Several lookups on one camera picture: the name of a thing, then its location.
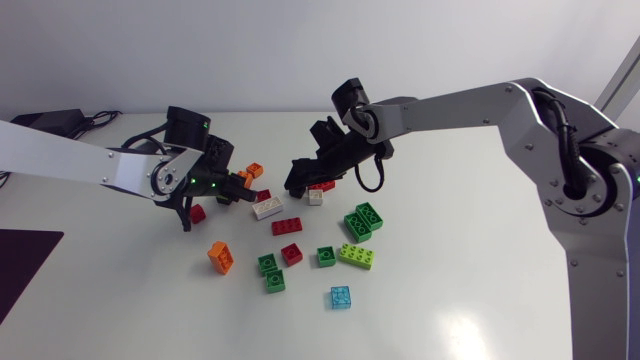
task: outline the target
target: green lego brick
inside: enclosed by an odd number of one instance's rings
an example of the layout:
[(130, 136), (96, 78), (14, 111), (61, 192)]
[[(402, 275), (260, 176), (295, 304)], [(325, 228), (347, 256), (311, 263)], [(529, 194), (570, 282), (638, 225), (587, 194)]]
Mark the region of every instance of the green lego brick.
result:
[(320, 264), (320, 267), (333, 266), (336, 264), (336, 255), (333, 252), (333, 247), (318, 248), (318, 264)]
[(371, 270), (374, 255), (375, 253), (371, 250), (355, 245), (344, 244), (338, 253), (338, 259), (348, 264)]
[(369, 229), (367, 223), (364, 222), (358, 213), (345, 215), (344, 224), (347, 226), (347, 229), (349, 229), (349, 232), (353, 235), (356, 242), (363, 242), (371, 239), (371, 229)]
[(260, 265), (260, 272), (264, 276), (269, 271), (278, 270), (278, 264), (276, 264), (276, 257), (273, 254), (260, 256), (258, 258), (258, 265)]
[(267, 273), (267, 292), (269, 294), (284, 290), (284, 275), (282, 270), (273, 270)]
[(378, 230), (382, 227), (382, 218), (373, 209), (373, 206), (369, 203), (364, 203), (356, 206), (356, 213), (360, 215), (362, 220), (369, 226), (371, 231)]

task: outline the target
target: orange lego brick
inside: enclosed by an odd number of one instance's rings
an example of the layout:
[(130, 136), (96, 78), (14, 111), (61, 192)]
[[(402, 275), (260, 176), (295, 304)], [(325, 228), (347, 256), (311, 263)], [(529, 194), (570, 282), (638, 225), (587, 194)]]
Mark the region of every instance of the orange lego brick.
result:
[(264, 173), (264, 168), (258, 163), (253, 163), (247, 166), (247, 172), (253, 175), (254, 179), (257, 179), (258, 177), (260, 177), (260, 175), (262, 175), (262, 173)]
[(211, 260), (213, 267), (222, 275), (226, 275), (231, 269), (231, 265), (233, 265), (231, 251), (227, 244), (222, 241), (216, 241), (211, 250), (207, 252), (207, 255), (209, 255), (209, 260)]
[(238, 171), (238, 175), (246, 179), (244, 181), (244, 187), (247, 189), (251, 189), (251, 183), (253, 182), (253, 175), (246, 173), (244, 171)]

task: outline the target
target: white tabletop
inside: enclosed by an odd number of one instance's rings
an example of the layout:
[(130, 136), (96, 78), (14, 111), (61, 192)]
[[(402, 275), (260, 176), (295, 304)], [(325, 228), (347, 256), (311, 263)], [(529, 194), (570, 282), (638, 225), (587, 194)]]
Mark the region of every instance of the white tabletop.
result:
[[(321, 113), (219, 113), (211, 133), (235, 146), (229, 169), (258, 162), (254, 190), (285, 210), (257, 221), (251, 204), (197, 198), (207, 219), (177, 215), (91, 184), (14, 174), (0, 190), (0, 228), (59, 230), (61, 242), (0, 325), (0, 359), (568, 359), (564, 251), (535, 186), (504, 154), (497, 128), (422, 132), (392, 141), (381, 191), (353, 171), (308, 206), (283, 184), (291, 160), (314, 157)], [(125, 115), (82, 141), (117, 147), (164, 122)], [(361, 166), (365, 183), (377, 173)], [(319, 268), (322, 246), (352, 242), (344, 215), (369, 202), (384, 225), (361, 246), (370, 271)], [(271, 222), (302, 219), (274, 237)], [(226, 242), (226, 276), (207, 257)], [(288, 268), (280, 249), (304, 254)], [(274, 253), (286, 290), (267, 294), (257, 258)], [(332, 310), (347, 285), (352, 307)]]

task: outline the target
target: black cable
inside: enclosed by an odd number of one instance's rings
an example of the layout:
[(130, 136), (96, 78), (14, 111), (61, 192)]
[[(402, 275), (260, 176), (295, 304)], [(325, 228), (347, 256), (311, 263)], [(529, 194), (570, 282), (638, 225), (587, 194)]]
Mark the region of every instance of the black cable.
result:
[(368, 192), (376, 192), (378, 190), (380, 190), (382, 188), (382, 185), (384, 184), (384, 167), (382, 166), (382, 159), (379, 158), (378, 156), (375, 156), (373, 158), (373, 162), (376, 164), (376, 169), (378, 169), (378, 174), (380, 174), (380, 182), (378, 183), (378, 186), (371, 189), (368, 188), (364, 185), (364, 183), (362, 182), (362, 178), (360, 178), (360, 168), (358, 166), (358, 164), (356, 164), (356, 166), (354, 166), (355, 171), (356, 171), (356, 179), (358, 180), (358, 184), (360, 184), (360, 186)]
[(162, 146), (160, 141), (152, 138), (151, 136), (147, 136), (143, 140), (147, 140), (147, 141), (151, 142), (152, 144), (154, 144), (158, 148), (158, 150), (160, 150), (162, 155), (167, 155), (167, 150), (164, 148), (164, 146)]
[(0, 171), (0, 189), (4, 186), (4, 184), (7, 183), (7, 180), (9, 180), (10, 176), (11, 176), (10, 172)]
[(545, 90), (534, 90), (533, 94), (541, 99), (555, 115), (560, 165), (567, 184), (565, 192), (572, 199), (580, 199), (587, 192), (587, 183), (580, 174), (580, 147), (575, 137), (577, 129), (569, 124), (564, 112), (565, 106), (560, 100)]
[(161, 132), (161, 131), (166, 130), (166, 129), (167, 129), (167, 127), (168, 127), (167, 123), (164, 123), (164, 124), (162, 124), (162, 125), (158, 126), (158, 127), (157, 127), (157, 128), (155, 128), (155, 129), (151, 129), (151, 130), (149, 130), (149, 131), (145, 131), (145, 132), (143, 132), (142, 134), (138, 134), (138, 135), (136, 135), (136, 136), (132, 136), (132, 137), (130, 137), (127, 141), (125, 141), (125, 142), (122, 144), (122, 146), (121, 146), (121, 147), (123, 147), (123, 148), (125, 148), (125, 149), (128, 149), (128, 148), (129, 148), (131, 145), (133, 145), (134, 143), (136, 143), (136, 142), (138, 142), (138, 141), (140, 141), (140, 140), (142, 140), (142, 139), (145, 139), (145, 138), (150, 138), (150, 137), (152, 137), (153, 135), (155, 135), (155, 134), (157, 134), (157, 133), (159, 133), (159, 132)]
[[(115, 118), (118, 117), (118, 115), (121, 115), (121, 114), (122, 112), (118, 110), (100, 111), (99, 113), (93, 115), (92, 117), (87, 118), (88, 122), (81, 128), (77, 129), (76, 133), (70, 137), (74, 140), (78, 140), (80, 137), (82, 137), (82, 135), (86, 134), (88, 131), (95, 130), (110, 124), (113, 120), (115, 120)], [(108, 117), (108, 119), (100, 123), (96, 123), (96, 120), (102, 119), (104, 117)]]

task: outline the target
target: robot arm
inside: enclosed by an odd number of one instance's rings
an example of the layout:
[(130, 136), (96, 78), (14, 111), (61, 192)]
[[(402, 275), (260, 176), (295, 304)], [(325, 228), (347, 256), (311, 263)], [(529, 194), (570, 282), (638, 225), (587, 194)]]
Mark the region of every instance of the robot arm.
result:
[(394, 137), (498, 126), (507, 155), (537, 185), (549, 229), (567, 254), (574, 358), (640, 358), (640, 343), (631, 341), (640, 338), (639, 134), (535, 79), (373, 104), (352, 79), (332, 100), (350, 131), (331, 118), (314, 125), (318, 158), (293, 161), (285, 183), (291, 195), (351, 167), (358, 176), (357, 164), (371, 156), (381, 187)]
[[(171, 106), (167, 119), (111, 149), (0, 121), (0, 133), (8, 141), (0, 164), (6, 171), (95, 183), (153, 200), (176, 210), (184, 231), (191, 229), (195, 196), (255, 200), (255, 192), (244, 188), (244, 178), (229, 174), (233, 145), (209, 134), (209, 118)], [(152, 138), (163, 131), (163, 143)], [(130, 148), (141, 140), (146, 143)]]

